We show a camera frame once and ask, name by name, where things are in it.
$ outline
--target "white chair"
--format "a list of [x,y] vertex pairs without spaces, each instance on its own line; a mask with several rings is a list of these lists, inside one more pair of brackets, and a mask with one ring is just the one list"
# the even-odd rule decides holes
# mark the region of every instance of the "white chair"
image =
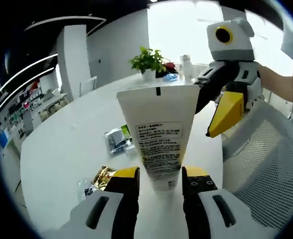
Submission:
[[223,187],[278,231],[293,215],[293,122],[264,101],[223,143]]
[[88,80],[82,81],[80,83],[80,94],[79,96],[84,96],[85,94],[94,91],[97,85],[97,76],[94,76]]

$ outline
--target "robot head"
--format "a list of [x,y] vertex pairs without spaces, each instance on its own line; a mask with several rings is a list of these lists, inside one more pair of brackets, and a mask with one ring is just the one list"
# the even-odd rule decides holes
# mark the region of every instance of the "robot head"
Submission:
[[222,21],[207,27],[208,46],[215,61],[254,61],[250,37],[255,35],[243,18]]

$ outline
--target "led light strip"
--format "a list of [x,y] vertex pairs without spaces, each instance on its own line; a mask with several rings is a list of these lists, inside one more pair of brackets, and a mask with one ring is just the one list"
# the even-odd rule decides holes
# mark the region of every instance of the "led light strip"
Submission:
[[41,59],[41,60],[39,60],[39,61],[36,61],[36,62],[32,63],[32,64],[29,65],[29,66],[23,68],[21,71],[19,71],[19,72],[17,72],[16,74],[14,74],[14,76],[12,76],[8,81],[6,81],[6,83],[0,88],[0,92],[6,87],[6,85],[8,85],[8,84],[9,84],[14,78],[16,78],[18,75],[20,75],[20,74],[21,74],[22,72],[24,72],[25,70],[27,70],[27,69],[29,69],[30,67],[32,67],[32,66],[38,64],[39,62],[42,62],[42,61],[48,60],[48,59],[50,59],[50,58],[52,58],[52,57],[55,57],[55,56],[57,56],[57,55],[58,55],[58,53],[53,54],[53,55],[51,55],[51,56],[47,56],[47,57],[45,57],[45,58],[43,58],[43,59]]
[[88,20],[100,20],[102,21],[101,23],[99,23],[98,25],[96,25],[91,31],[89,31],[87,33],[87,35],[90,35],[91,32],[93,32],[97,27],[99,27],[101,24],[106,22],[105,18],[101,18],[101,17],[95,17],[95,16],[60,16],[60,17],[55,17],[55,18],[51,18],[51,19],[46,19],[37,23],[34,23],[32,25],[30,25],[29,27],[27,27],[24,31],[27,31],[35,26],[39,26],[48,22],[53,22],[53,21],[59,21],[59,20],[66,20],[66,19],[88,19]]
[[17,91],[19,91],[23,86],[25,86],[26,84],[28,84],[30,81],[32,81],[32,80],[34,80],[34,79],[36,79],[37,77],[39,77],[39,76],[41,76],[41,75],[43,75],[43,74],[45,74],[45,73],[47,73],[48,71],[51,71],[51,70],[53,70],[53,69],[55,69],[54,67],[52,67],[52,68],[50,68],[50,69],[48,69],[48,70],[45,70],[44,72],[41,72],[40,74],[38,74],[38,75],[36,75],[36,76],[34,76],[34,77],[32,77],[30,80],[28,80],[28,81],[26,81],[25,83],[23,83],[21,86],[19,86],[16,90],[14,90],[2,103],[1,103],[1,105],[0,105],[0,109],[2,108],[2,106],[9,100],[9,98],[11,97],[11,96],[13,96]]

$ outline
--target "ceiling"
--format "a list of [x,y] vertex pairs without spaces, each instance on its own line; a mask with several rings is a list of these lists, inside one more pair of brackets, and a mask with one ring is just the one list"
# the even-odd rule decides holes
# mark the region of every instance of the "ceiling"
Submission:
[[[245,2],[244,5],[236,4],[235,6],[231,0],[219,0],[219,2],[222,5],[232,8],[248,9],[262,15],[275,25],[282,27],[281,19],[277,13],[262,1],[257,1],[259,4],[258,7],[255,7],[255,0],[242,1]],[[21,3],[21,5],[17,2],[15,9],[21,10],[12,12],[12,18],[7,22],[7,29],[10,30],[6,46],[7,64],[5,64],[4,57],[4,64],[0,71],[0,84],[3,85],[8,79],[26,66],[54,53],[53,47],[56,39],[65,25],[86,24],[87,32],[89,33],[101,21],[71,18],[44,23],[26,30],[26,28],[33,24],[46,19],[63,16],[94,16],[105,18],[106,22],[94,30],[96,31],[122,16],[145,9],[148,3],[150,3],[149,0],[42,0],[27,1],[24,4]],[[14,80],[10,81],[5,90],[11,93],[27,80],[44,70],[54,67],[56,64],[57,57],[53,57],[30,67],[15,77]]]

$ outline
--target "gold packet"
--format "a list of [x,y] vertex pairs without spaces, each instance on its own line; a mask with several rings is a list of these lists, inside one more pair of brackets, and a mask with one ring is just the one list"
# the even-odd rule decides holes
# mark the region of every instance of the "gold packet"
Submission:
[[103,165],[91,183],[97,188],[104,190],[108,182],[110,181],[111,177],[115,174],[115,172],[115,169]]

